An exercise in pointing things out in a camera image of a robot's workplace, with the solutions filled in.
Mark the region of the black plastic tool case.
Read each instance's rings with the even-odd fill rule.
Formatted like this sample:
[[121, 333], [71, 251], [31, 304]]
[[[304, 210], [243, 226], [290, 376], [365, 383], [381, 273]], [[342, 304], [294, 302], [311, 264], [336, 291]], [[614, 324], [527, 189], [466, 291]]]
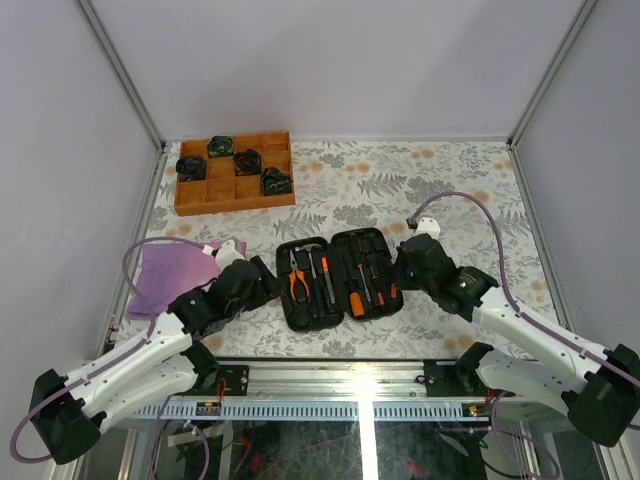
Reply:
[[[348, 236], [356, 233], [361, 243], [364, 256], [364, 274], [371, 294], [368, 302], [363, 289], [359, 270], [351, 255]], [[318, 243], [312, 251], [317, 278], [313, 279], [310, 271], [309, 259], [304, 251], [297, 251], [298, 246], [307, 243]], [[306, 282], [310, 288], [310, 296], [304, 303], [292, 300], [289, 291], [289, 273], [291, 272], [289, 251], [293, 250], [298, 267], [304, 272]], [[321, 258], [326, 256], [335, 292], [336, 303], [329, 302], [329, 295], [325, 283]], [[371, 266], [380, 275], [380, 268], [392, 264], [390, 248], [383, 233], [373, 227], [359, 228], [339, 232], [327, 240], [322, 237], [309, 237], [294, 240], [279, 245], [276, 249], [276, 269], [279, 279], [284, 281], [281, 294], [282, 307], [288, 327], [299, 333], [319, 331], [338, 326], [345, 317], [356, 321], [377, 320], [399, 312], [404, 306], [402, 293], [397, 288], [397, 298], [389, 299], [384, 294], [385, 305], [379, 306], [376, 292], [371, 281]], [[355, 319], [352, 316], [349, 294], [357, 291], [364, 304], [365, 316]]]

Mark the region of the thin orange precision screwdriver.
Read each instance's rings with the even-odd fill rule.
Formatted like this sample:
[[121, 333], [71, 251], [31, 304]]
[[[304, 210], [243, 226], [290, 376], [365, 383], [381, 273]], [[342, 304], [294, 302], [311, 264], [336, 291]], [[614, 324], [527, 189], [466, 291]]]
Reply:
[[397, 298], [396, 278], [396, 268], [392, 264], [387, 264], [380, 268], [378, 280], [381, 285], [381, 292], [389, 299]]

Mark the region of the large orange black screwdriver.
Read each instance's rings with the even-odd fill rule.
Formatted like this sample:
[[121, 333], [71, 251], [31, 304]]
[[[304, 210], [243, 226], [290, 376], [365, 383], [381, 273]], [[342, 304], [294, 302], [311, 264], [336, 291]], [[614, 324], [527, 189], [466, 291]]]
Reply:
[[358, 235], [356, 233], [350, 233], [348, 236], [348, 244], [351, 255], [354, 259], [357, 269], [359, 270], [360, 277], [363, 284], [363, 289], [368, 302], [371, 302], [371, 294], [367, 285], [366, 277], [364, 274], [364, 256], [362, 253], [362, 247]]

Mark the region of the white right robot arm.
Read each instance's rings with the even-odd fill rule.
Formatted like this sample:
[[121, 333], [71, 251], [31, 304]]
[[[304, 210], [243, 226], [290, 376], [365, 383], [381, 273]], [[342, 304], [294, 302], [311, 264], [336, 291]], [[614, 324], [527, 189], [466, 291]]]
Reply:
[[639, 356], [608, 349], [536, 312], [512, 305], [498, 281], [458, 267], [441, 244], [419, 234], [400, 244], [394, 265], [403, 291], [426, 293], [445, 312], [492, 330], [525, 352], [522, 360], [477, 343], [457, 361], [456, 382], [467, 394], [488, 387], [550, 407], [593, 442], [615, 446], [639, 412]]

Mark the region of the black handled steel hammer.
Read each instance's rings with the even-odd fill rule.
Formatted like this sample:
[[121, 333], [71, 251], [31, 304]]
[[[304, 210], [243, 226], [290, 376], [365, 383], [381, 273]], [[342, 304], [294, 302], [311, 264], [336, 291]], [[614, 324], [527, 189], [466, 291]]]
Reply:
[[315, 247], [320, 248], [321, 245], [318, 243], [307, 243], [296, 248], [297, 251], [304, 251], [309, 259], [310, 271], [313, 279], [317, 278], [316, 268], [314, 264], [312, 251]]

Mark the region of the orange ribbed bit driver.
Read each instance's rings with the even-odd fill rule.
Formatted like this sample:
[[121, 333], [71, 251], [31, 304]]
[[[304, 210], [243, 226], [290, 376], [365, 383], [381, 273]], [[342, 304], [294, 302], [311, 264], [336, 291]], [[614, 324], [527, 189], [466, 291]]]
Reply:
[[363, 318], [365, 316], [365, 308], [360, 294], [357, 291], [349, 294], [349, 301], [352, 311], [352, 316], [355, 319]]

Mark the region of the small orange black screwdriver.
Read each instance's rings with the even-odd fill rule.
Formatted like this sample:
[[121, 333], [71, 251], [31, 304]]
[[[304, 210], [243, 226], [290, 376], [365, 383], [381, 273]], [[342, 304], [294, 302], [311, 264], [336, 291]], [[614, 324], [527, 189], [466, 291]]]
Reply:
[[372, 285], [374, 287], [374, 290], [376, 292], [378, 305], [379, 306], [384, 306], [385, 305], [385, 299], [384, 299], [384, 295], [383, 295], [381, 279], [382, 279], [382, 277], [379, 274], [377, 274], [375, 269], [374, 269], [374, 267], [371, 266], [371, 281], [372, 281]]

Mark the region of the orange handled utility knife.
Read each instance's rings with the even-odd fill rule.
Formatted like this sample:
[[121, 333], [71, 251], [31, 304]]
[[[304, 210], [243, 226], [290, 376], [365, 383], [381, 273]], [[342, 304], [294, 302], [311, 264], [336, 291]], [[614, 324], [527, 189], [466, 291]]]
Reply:
[[324, 279], [325, 279], [325, 283], [326, 283], [327, 291], [329, 295], [329, 302], [330, 304], [334, 305], [336, 303], [336, 297], [335, 297], [335, 292], [333, 289], [333, 284], [332, 284], [331, 275], [329, 271], [328, 258], [326, 256], [323, 256], [321, 258], [321, 265], [322, 265], [322, 271], [323, 271], [323, 275], [324, 275]]

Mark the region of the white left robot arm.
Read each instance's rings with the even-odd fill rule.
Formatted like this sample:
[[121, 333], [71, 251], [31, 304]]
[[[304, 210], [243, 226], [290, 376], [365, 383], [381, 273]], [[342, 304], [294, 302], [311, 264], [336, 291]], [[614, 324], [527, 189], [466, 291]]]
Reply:
[[53, 369], [41, 374], [30, 421], [50, 459], [63, 465], [83, 456], [107, 430], [155, 401], [191, 390], [212, 392], [219, 363], [203, 338], [280, 293], [280, 282], [260, 257], [236, 259], [209, 288], [178, 296], [152, 331], [66, 375]]

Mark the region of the orange handled pliers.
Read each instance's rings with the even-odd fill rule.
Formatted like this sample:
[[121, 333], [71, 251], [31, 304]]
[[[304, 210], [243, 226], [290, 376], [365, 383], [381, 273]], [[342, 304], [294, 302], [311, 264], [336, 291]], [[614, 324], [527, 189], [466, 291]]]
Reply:
[[310, 288], [306, 282], [304, 272], [299, 269], [293, 250], [289, 251], [291, 272], [289, 273], [290, 296], [296, 303], [304, 303], [310, 296]]

